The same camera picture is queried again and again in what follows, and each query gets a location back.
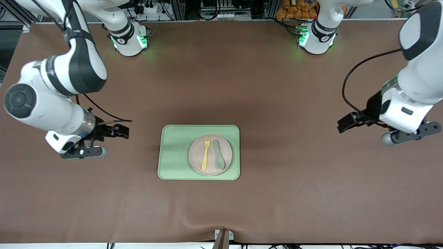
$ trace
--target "orange package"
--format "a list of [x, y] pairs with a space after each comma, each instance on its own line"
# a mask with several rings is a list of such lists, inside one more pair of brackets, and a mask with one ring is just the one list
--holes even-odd
[[302, 19], [309, 19], [309, 12], [303, 11], [302, 12]]
[[294, 14], [294, 18], [295, 18], [295, 19], [302, 18], [302, 11], [301, 11], [301, 10], [298, 10], [297, 13]]
[[297, 9], [301, 11], [308, 11], [309, 10], [309, 2], [306, 2], [305, 0], [298, 0], [297, 1]]
[[348, 13], [348, 8], [346, 8], [345, 5], [342, 5], [342, 9], [343, 9], [343, 12], [345, 13], [344, 15], [346, 16], [346, 14]]
[[291, 6], [291, 2], [289, 0], [281, 0], [281, 7], [284, 9], [288, 9]]
[[288, 8], [288, 14], [295, 14], [297, 13], [298, 9], [296, 6], [291, 6]]
[[284, 19], [286, 17], [286, 10], [279, 9], [276, 14], [277, 19]]
[[317, 10], [314, 9], [314, 8], [310, 9], [310, 10], [309, 10], [309, 18], [314, 19], [314, 18], [316, 18], [316, 17], [317, 17]]

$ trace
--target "green spoon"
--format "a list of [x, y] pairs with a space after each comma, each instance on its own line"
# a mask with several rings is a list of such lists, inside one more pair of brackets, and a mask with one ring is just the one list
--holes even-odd
[[220, 153], [220, 145], [218, 143], [217, 139], [214, 139], [214, 150], [215, 150], [215, 157], [217, 158], [217, 167], [219, 169], [223, 169], [225, 167], [225, 161], [223, 160], [222, 154]]

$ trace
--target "black cable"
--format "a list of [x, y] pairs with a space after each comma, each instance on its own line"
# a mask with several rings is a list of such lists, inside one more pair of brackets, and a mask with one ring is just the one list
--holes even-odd
[[134, 17], [132, 16], [131, 11], [129, 10], [129, 8], [126, 8], [126, 9], [128, 10], [129, 15], [131, 16], [131, 21], [133, 21]]
[[397, 49], [394, 49], [394, 50], [391, 50], [391, 51], [388, 51], [388, 52], [384, 52], [384, 53], [381, 53], [381, 54], [377, 54], [377, 55], [371, 56], [371, 57], [369, 57], [369, 58], [367, 58], [367, 59], [364, 59], [363, 61], [361, 61], [361, 62], [359, 62], [357, 65], [355, 65], [355, 66], [351, 69], [351, 71], [349, 71], [349, 73], [348, 73], [348, 74], [346, 75], [346, 77], [345, 77], [345, 80], [343, 81], [343, 87], [342, 87], [342, 97], [343, 97], [343, 100], [344, 100], [344, 101], [345, 101], [350, 107], [352, 107], [352, 109], [356, 110], [360, 115], [362, 115], [365, 119], [367, 119], [367, 120], [373, 122], [373, 123], [376, 124], [376, 125], [379, 125], [379, 126], [382, 126], [382, 127], [385, 127], [385, 128], [387, 127], [386, 124], [380, 124], [380, 123], [378, 123], [377, 121], [375, 121], [374, 119], [368, 117], [368, 116], [367, 116], [366, 114], [364, 114], [360, 109], [358, 109], [358, 108], [355, 107], [353, 104], [351, 104], [351, 102], [349, 102], [349, 100], [346, 99], [346, 97], [345, 97], [346, 82], [348, 81], [349, 76], [350, 76], [350, 75], [354, 72], [354, 70], [356, 70], [361, 64], [363, 64], [363, 63], [365, 63], [365, 62], [367, 62], [367, 61], [370, 61], [370, 60], [372, 60], [372, 59], [375, 59], [375, 58], [378, 58], [378, 57], [381, 57], [381, 56], [384, 56], [384, 55], [388, 55], [388, 54], [393, 54], [393, 53], [400, 52], [400, 51], [401, 51], [401, 48], [397, 48]]
[[107, 115], [109, 115], [110, 117], [113, 117], [115, 119], [120, 120], [120, 122], [132, 122], [132, 120], [130, 119], [123, 119], [123, 118], [119, 118], [117, 116], [114, 116], [110, 113], [108, 113], [107, 111], [105, 111], [103, 108], [101, 108], [99, 105], [97, 105], [88, 95], [83, 94], [93, 105], [95, 105], [97, 108], [99, 108], [102, 112], [106, 113]]
[[416, 7], [416, 8], [413, 8], [413, 9], [406, 10], [406, 12], [410, 12], [410, 11], [418, 10], [419, 8], [423, 7], [424, 5], [425, 5], [425, 4], [420, 5], [420, 6]]
[[166, 8], [165, 2], [163, 0], [160, 0], [159, 3], [162, 6], [162, 8], [165, 10], [166, 15], [169, 17], [169, 19], [171, 19], [171, 21], [173, 21], [174, 18], [172, 18], [172, 15], [169, 13], [168, 9]]
[[295, 26], [293, 26], [293, 25], [284, 24], [283, 22], [280, 22], [277, 18], [269, 17], [268, 19], [274, 20], [276, 23], [280, 24], [281, 26], [295, 28]]
[[388, 3], [388, 0], [385, 0], [385, 4], [386, 4], [390, 9], [394, 9], [394, 7], [392, 7], [392, 6]]
[[62, 26], [57, 22], [57, 20], [53, 17], [53, 16], [51, 16], [47, 11], [46, 11], [46, 9], [44, 9], [39, 3], [37, 3], [37, 1], [36, 0], [31, 0], [33, 3], [35, 3], [35, 5], [37, 5], [37, 7], [39, 7], [54, 23], [55, 23], [55, 25], [57, 25], [57, 27], [62, 31], [62, 32], [64, 32], [64, 30], [63, 30], [63, 28], [62, 28]]
[[4, 15], [6, 14], [6, 9], [3, 8], [2, 6], [0, 6], [0, 14], [1, 12], [4, 10], [3, 14], [0, 16], [0, 19], [2, 19], [4, 17]]
[[74, 2], [77, 4], [77, 6], [80, 6], [77, 2], [77, 0], [71, 0], [71, 3], [69, 4], [69, 8], [66, 11], [65, 17], [63, 18], [63, 30], [66, 30], [66, 19], [68, 18], [69, 12], [71, 12], [72, 8], [74, 8]]
[[291, 35], [293, 35], [293, 36], [297, 36], [297, 34], [295, 33], [295, 28], [294, 28], [294, 32], [292, 32], [292, 31], [289, 30], [289, 28], [286, 26], [286, 24], [284, 24], [283, 19], [281, 20], [281, 22], [283, 23], [283, 27], [286, 29], [286, 31], [287, 31], [289, 34], [291, 34]]
[[205, 20], [205, 21], [211, 21], [211, 20], [214, 20], [214, 19], [218, 16], [218, 14], [220, 14], [220, 11], [222, 10], [222, 4], [221, 4], [220, 0], [218, 0], [217, 2], [218, 2], [218, 9], [217, 9], [217, 4], [216, 4], [216, 5], [215, 5], [215, 13], [214, 13], [214, 15], [213, 15], [211, 18], [206, 19], [206, 18], [202, 17], [202, 16], [199, 14], [198, 10], [197, 10], [197, 9], [200, 9], [200, 10], [201, 10], [200, 7], [195, 8], [195, 14], [200, 18], [200, 20]]
[[115, 243], [107, 243], [106, 249], [114, 249]]

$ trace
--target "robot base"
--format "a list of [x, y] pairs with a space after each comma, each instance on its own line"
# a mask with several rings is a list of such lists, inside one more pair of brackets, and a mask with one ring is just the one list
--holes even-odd
[[311, 54], [323, 54], [329, 47], [334, 43], [335, 34], [332, 38], [327, 37], [326, 42], [320, 42], [319, 39], [313, 35], [312, 25], [314, 23], [304, 23], [300, 28], [301, 37], [297, 37], [295, 40], [298, 47], [304, 48], [307, 52]]
[[131, 22], [131, 24], [134, 26], [134, 35], [126, 44], [120, 44], [119, 41], [115, 41], [111, 37], [116, 51], [119, 51], [124, 56], [134, 56], [141, 51], [148, 50], [150, 30], [138, 22]]

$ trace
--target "wire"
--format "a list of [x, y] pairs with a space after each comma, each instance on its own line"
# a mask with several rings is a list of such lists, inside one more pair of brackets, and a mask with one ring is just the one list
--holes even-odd
[[390, 8], [390, 9], [394, 9], [394, 7], [392, 7], [389, 3], [388, 0], [385, 0], [386, 5]]
[[[390, 8], [390, 9], [394, 9], [394, 7], [392, 7], [389, 3], [388, 3], [388, 0], [385, 0], [385, 3], [386, 3], [386, 5]], [[418, 6], [418, 7], [416, 7], [416, 8], [413, 8], [413, 9], [408, 9], [408, 10], [406, 10], [406, 12], [411, 12], [411, 11], [416, 11], [416, 10], [418, 10], [419, 8], [421, 8], [421, 7], [423, 7], [423, 6], [425, 6], [426, 4], [423, 4], [423, 5], [420, 5], [420, 6]]]
[[99, 105], [97, 105], [88, 95], [86, 95], [86, 94], [83, 94], [93, 105], [95, 105], [97, 108], [99, 108], [102, 112], [104, 112], [104, 113], [106, 113], [108, 116], [110, 116], [110, 117], [113, 117], [113, 118], [115, 118], [115, 119], [118, 119], [120, 122], [132, 122], [132, 120], [130, 120], [130, 119], [122, 119], [122, 118], [119, 118], [119, 117], [117, 117], [117, 116], [114, 116], [114, 115], [112, 115], [112, 114], [110, 114], [110, 113], [108, 113], [107, 111], [105, 111], [103, 108], [101, 108]]
[[160, 21], [160, 16], [159, 16], [159, 20], [155, 23], [154, 29], [152, 30], [152, 33], [149, 34], [149, 38], [151, 38], [154, 35], [155, 29], [157, 28], [157, 24], [159, 24]]
[[37, 3], [36, 0], [31, 0], [33, 3], [35, 3], [35, 5], [37, 5], [37, 7], [39, 7], [54, 23], [55, 25], [57, 25], [57, 27], [64, 32], [64, 29], [62, 28], [62, 26], [60, 26], [60, 24], [57, 22], [57, 20], [55, 20], [55, 18], [53, 16], [51, 16], [39, 3]]
[[100, 122], [97, 123], [97, 125], [108, 125], [108, 124], [114, 124], [114, 123], [120, 123], [122, 122], [121, 120], [109, 120], [109, 121], [104, 121], [104, 122]]
[[218, 2], [218, 10], [217, 10], [217, 4], [216, 4], [216, 5], [215, 5], [215, 13], [214, 13], [214, 15], [213, 15], [211, 18], [206, 19], [206, 18], [202, 17], [202, 16], [198, 13], [197, 8], [195, 9], [195, 13], [197, 14], [197, 16], [198, 16], [201, 20], [205, 20], [205, 21], [211, 21], [211, 20], [214, 20], [214, 19], [218, 16], [218, 14], [220, 14], [220, 11], [222, 10], [222, 4], [221, 4], [220, 0], [218, 0], [217, 2]]
[[169, 13], [168, 9], [166, 8], [166, 4], [163, 0], [160, 0], [160, 5], [162, 6], [162, 8], [165, 10], [166, 15], [169, 17], [169, 19], [171, 19], [171, 21], [174, 20], [174, 18], [172, 18], [172, 15]]
[[295, 28], [294, 28], [294, 32], [292, 32], [292, 31], [289, 30], [289, 28], [286, 26], [286, 24], [284, 24], [283, 19], [281, 20], [281, 22], [283, 23], [283, 27], [286, 29], [286, 31], [287, 31], [289, 34], [291, 34], [291, 35], [293, 35], [293, 36], [297, 36], [297, 34], [295, 33]]
[[278, 19], [276, 19], [276, 18], [274, 18], [274, 17], [269, 17], [268, 19], [274, 20], [276, 23], [280, 24], [281, 26], [286, 26], [286, 27], [295, 28], [295, 26], [293, 26], [293, 25], [289, 25], [289, 24], [284, 24], [283, 22], [280, 22]]
[[2, 6], [0, 6], [0, 14], [1, 12], [4, 10], [3, 14], [0, 16], [0, 19], [2, 19], [4, 17], [4, 15], [6, 14], [6, 9], [3, 8]]
[[371, 121], [371, 122], [373, 122], [374, 124], [376, 124], [376, 125], [379, 125], [379, 126], [382, 126], [382, 127], [387, 127], [387, 125], [386, 124], [380, 124], [380, 123], [378, 123], [377, 121], [375, 121], [374, 119], [372, 119], [372, 118], [370, 118], [370, 117], [368, 117], [366, 114], [364, 114], [360, 109], [358, 109], [357, 107], [355, 107], [353, 104], [351, 104], [351, 102], [349, 102], [349, 100], [348, 99], [346, 99], [346, 96], [345, 96], [345, 88], [346, 88], [346, 83], [347, 83], [347, 81], [348, 81], [348, 78], [349, 78], [349, 76], [361, 65], [361, 64], [363, 64], [363, 63], [365, 63], [365, 62], [367, 62], [367, 61], [370, 61], [370, 60], [372, 60], [372, 59], [375, 59], [375, 58], [378, 58], [378, 57], [381, 57], [381, 56], [384, 56], [384, 55], [388, 55], [388, 54], [393, 54], [393, 53], [396, 53], [396, 52], [399, 52], [399, 51], [401, 51], [401, 48], [397, 48], [397, 49], [394, 49], [394, 50], [391, 50], [391, 51], [388, 51], [388, 52], [384, 52], [384, 53], [381, 53], [381, 54], [377, 54], [377, 55], [374, 55], [374, 56], [371, 56], [371, 57], [369, 57], [369, 58], [367, 58], [367, 59], [364, 59], [363, 61], [361, 61], [361, 62], [359, 62], [357, 65], [355, 65], [352, 69], [351, 69], [351, 71], [349, 71], [349, 73], [346, 75], [346, 77], [345, 77], [345, 80], [343, 81], [343, 87], [342, 87], [342, 97], [343, 97], [343, 100], [350, 106], [350, 107], [352, 107], [352, 109], [354, 109], [354, 110], [356, 110], [360, 115], [362, 115], [364, 118], [366, 118], [367, 120], [369, 120], [369, 121]]
[[134, 19], [134, 17], [132, 16], [131, 11], [129, 10], [129, 8], [126, 8], [126, 9], [128, 10], [129, 15], [131, 16], [131, 21], [134, 21], [135, 19]]
[[71, 0], [71, 3], [69, 5], [68, 10], [66, 11], [65, 17], [63, 18], [63, 30], [66, 30], [66, 19], [68, 18], [69, 13], [71, 12], [72, 8], [74, 7], [74, 2], [77, 4], [77, 6], [80, 6], [77, 2], [77, 0]]
[[413, 8], [413, 9], [406, 10], [406, 12], [411, 12], [411, 11], [414, 11], [414, 10], [418, 10], [419, 8], [423, 7], [424, 5], [426, 5], [426, 4], [420, 5], [420, 6], [416, 7], [416, 8]]
[[248, 15], [248, 14], [246, 14], [246, 16], [255, 17], [255, 16], [261, 16], [261, 15], [263, 15], [263, 14], [264, 14], [264, 12], [261, 12], [261, 13], [258, 14], [258, 15]]

